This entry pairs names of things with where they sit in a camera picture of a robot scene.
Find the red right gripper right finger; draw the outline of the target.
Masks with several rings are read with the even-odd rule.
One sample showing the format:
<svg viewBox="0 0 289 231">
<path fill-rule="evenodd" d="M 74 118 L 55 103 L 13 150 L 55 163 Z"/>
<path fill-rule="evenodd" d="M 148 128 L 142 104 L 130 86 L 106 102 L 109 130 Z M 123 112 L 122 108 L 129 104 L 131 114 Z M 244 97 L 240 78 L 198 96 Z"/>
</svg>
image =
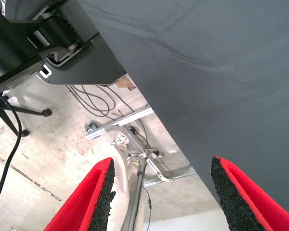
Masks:
<svg viewBox="0 0 289 231">
<path fill-rule="evenodd" d="M 289 231 L 289 213 L 234 163 L 213 157 L 211 177 L 231 231 Z"/>
</svg>

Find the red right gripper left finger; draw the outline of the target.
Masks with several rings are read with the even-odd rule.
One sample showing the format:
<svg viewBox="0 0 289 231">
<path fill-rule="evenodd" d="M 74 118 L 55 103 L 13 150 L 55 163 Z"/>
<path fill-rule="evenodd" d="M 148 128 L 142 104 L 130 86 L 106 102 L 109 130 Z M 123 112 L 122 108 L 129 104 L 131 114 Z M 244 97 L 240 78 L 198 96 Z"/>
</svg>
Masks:
<svg viewBox="0 0 289 231">
<path fill-rule="evenodd" d="M 116 192 L 114 160 L 108 157 L 89 171 L 45 227 L 46 231 L 106 231 Z"/>
</svg>

